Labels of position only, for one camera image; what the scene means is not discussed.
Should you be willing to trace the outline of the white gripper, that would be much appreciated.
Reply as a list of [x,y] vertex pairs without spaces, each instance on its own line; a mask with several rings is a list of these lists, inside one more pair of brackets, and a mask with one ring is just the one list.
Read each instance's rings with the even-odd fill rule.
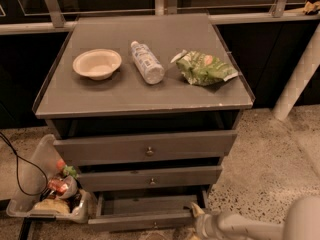
[[[218,215],[205,214],[196,203],[191,203],[191,209],[193,216],[196,218],[196,233],[201,240],[223,240],[223,233],[218,226]],[[186,240],[199,240],[199,238],[195,233],[192,233]]]

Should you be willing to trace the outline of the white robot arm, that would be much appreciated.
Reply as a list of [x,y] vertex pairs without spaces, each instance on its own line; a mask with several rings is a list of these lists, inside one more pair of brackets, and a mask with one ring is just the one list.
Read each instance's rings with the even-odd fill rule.
[[193,234],[189,240],[320,240],[320,197],[307,196],[289,208],[285,222],[275,224],[232,213],[214,215],[191,204]]

